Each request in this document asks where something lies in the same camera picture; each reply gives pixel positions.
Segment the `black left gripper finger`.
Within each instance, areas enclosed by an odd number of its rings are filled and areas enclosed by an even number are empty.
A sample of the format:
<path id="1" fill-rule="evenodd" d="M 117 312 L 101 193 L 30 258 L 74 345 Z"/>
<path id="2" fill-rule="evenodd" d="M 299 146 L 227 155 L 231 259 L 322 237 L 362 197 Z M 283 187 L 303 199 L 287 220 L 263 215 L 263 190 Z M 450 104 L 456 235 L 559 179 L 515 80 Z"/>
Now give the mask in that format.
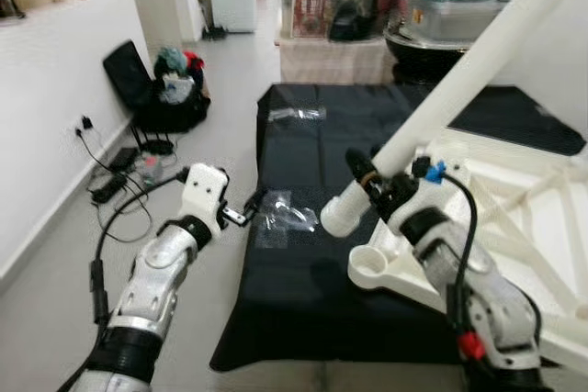
<path id="1" fill-rule="evenodd" d="M 238 213 L 238 225 L 239 227 L 246 227 L 256 216 L 257 211 L 259 211 L 260 205 L 262 203 L 262 199 L 265 198 L 267 195 L 267 190 L 265 189 L 257 189 L 251 197 L 247 200 L 246 204 L 241 207 L 240 212 Z"/>

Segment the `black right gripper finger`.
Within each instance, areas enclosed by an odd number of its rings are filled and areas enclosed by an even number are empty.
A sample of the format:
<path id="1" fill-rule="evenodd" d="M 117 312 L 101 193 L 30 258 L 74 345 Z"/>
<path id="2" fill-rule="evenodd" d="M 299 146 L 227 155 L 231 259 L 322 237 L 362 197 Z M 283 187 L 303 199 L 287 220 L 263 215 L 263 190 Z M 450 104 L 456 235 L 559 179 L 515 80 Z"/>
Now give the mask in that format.
<path id="1" fill-rule="evenodd" d="M 365 192 L 382 191 L 382 175 L 377 166 L 370 160 L 368 154 L 360 149 L 348 149 L 345 152 L 345 161 L 354 177 L 354 182 Z"/>

